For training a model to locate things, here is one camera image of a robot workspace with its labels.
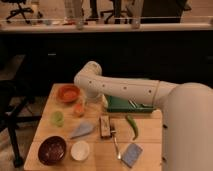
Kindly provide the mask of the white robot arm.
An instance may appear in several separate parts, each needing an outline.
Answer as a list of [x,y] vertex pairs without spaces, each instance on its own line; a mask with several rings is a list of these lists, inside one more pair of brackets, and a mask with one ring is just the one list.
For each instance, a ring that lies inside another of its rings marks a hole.
[[201,83],[113,78],[87,62],[74,84],[89,99],[111,95],[151,105],[162,113],[162,171],[213,171],[213,88]]

